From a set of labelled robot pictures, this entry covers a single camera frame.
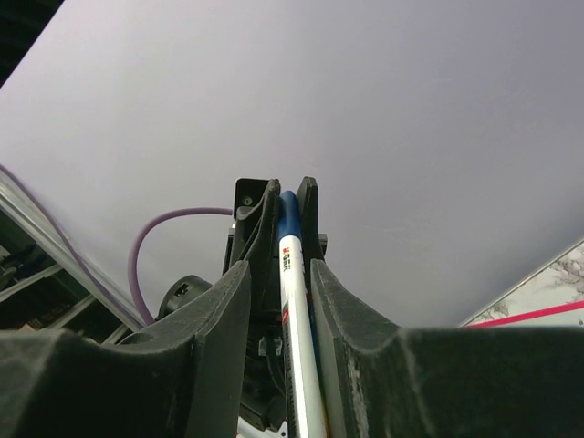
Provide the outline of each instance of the black wire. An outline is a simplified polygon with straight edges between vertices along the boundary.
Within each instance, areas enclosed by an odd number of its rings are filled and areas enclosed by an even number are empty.
[[[284,385],[284,375],[280,369],[280,365],[277,360],[276,343],[271,335],[266,335],[266,359],[267,359],[267,369],[270,371],[270,376],[272,376],[272,381],[280,393],[286,397],[286,389]]]

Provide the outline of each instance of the red stripe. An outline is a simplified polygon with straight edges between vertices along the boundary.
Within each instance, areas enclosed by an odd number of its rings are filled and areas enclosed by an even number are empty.
[[[556,315],[557,313],[569,312],[570,310],[577,310],[579,308],[584,308],[584,301],[577,301],[576,303],[567,303],[560,306],[554,306],[552,308],[542,308],[540,310],[534,310],[533,312],[520,313],[519,315],[513,315],[512,317],[505,317],[500,319],[495,319],[493,321],[479,322],[478,324],[471,324],[467,327],[493,327],[502,326],[504,324],[511,324],[513,322],[525,321],[526,319],[541,318],[548,315]]]

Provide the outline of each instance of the gray backdrop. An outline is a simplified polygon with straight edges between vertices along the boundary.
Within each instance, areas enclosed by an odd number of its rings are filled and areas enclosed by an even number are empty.
[[[321,187],[328,263],[447,325],[584,234],[584,2],[67,0],[0,89],[0,160],[127,290],[156,214],[240,176]],[[151,309],[215,280],[226,218],[144,246]]]

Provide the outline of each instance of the whiteboard marker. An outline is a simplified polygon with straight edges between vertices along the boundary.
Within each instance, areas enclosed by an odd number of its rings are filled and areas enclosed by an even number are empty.
[[[280,199],[277,238],[286,347],[288,436],[324,438],[327,436],[325,413],[308,316],[298,200],[292,192],[283,192]]]

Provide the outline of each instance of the blue marker cap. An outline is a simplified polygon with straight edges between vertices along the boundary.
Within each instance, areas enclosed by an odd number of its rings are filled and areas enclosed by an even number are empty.
[[[300,232],[300,209],[294,192],[280,194],[280,218],[277,221],[277,240],[287,235],[295,235],[302,240]]]

